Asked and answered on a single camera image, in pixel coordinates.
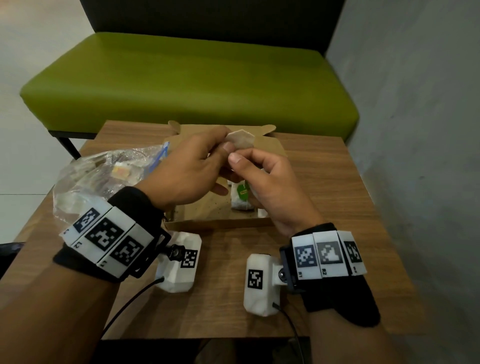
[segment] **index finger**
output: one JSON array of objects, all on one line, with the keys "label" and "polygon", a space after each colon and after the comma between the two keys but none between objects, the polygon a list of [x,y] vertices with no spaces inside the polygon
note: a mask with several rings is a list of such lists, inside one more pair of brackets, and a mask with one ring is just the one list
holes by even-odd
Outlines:
[{"label": "index finger", "polygon": [[274,168],[275,164],[282,160],[282,156],[279,156],[275,153],[265,152],[264,150],[257,148],[248,148],[236,150],[235,153],[238,153],[248,160],[261,165],[267,173],[270,173]]},{"label": "index finger", "polygon": [[197,150],[201,153],[200,157],[207,158],[208,153],[213,147],[223,142],[228,133],[231,133],[229,128],[224,125],[219,125],[206,132],[193,135],[192,143],[197,144]]}]

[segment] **wooden tabletop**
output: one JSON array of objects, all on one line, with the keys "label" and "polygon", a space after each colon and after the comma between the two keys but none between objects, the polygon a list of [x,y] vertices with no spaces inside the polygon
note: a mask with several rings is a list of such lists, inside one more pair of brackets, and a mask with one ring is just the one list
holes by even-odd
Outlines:
[{"label": "wooden tabletop", "polygon": [[[172,135],[167,125],[108,121],[82,155],[160,144]],[[416,291],[380,222],[373,203],[341,138],[273,133],[282,143],[303,187],[328,221],[352,231],[386,330],[393,334],[425,332],[425,316]],[[49,194],[30,238],[0,280],[0,307],[15,297],[48,264],[62,245],[51,213]],[[114,338],[290,337],[282,315],[258,317],[243,308],[247,258],[251,253],[278,256],[287,243],[273,227],[202,232],[202,250],[190,292],[169,294],[150,289],[132,303],[106,335]],[[120,286],[112,317],[143,286],[155,279],[153,263],[140,279]],[[299,335],[308,336],[301,298],[285,295],[285,310]]]}]

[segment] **fingernail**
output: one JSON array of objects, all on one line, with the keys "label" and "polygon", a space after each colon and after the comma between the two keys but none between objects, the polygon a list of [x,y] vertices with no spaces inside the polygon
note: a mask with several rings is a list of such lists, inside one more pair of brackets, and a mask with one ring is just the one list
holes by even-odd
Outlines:
[{"label": "fingernail", "polygon": [[237,164],[240,159],[241,155],[238,153],[230,153],[230,155],[228,156],[228,160],[233,164]]},{"label": "fingernail", "polygon": [[232,142],[226,142],[225,144],[222,145],[222,148],[229,153],[235,152],[235,146],[233,145]]}]

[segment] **bench leg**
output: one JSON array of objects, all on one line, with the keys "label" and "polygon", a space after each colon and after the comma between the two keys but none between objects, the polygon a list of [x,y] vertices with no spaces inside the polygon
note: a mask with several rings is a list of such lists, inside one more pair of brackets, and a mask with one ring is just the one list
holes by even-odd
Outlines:
[{"label": "bench leg", "polygon": [[72,141],[69,138],[57,136],[57,139],[73,158],[78,159],[81,157],[79,151],[77,150],[77,148],[75,148],[75,146],[73,145]]}]

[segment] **person's left hand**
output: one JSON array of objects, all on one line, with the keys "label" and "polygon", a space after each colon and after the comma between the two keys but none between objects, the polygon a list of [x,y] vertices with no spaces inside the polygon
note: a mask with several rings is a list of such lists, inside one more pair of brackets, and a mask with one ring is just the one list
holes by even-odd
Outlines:
[{"label": "person's left hand", "polygon": [[222,167],[228,155],[235,151],[233,143],[222,143],[230,131],[226,126],[218,126],[192,135],[135,187],[164,211],[175,205],[191,204],[208,191],[227,195],[228,189],[216,183],[219,175],[240,182],[235,173]]}]

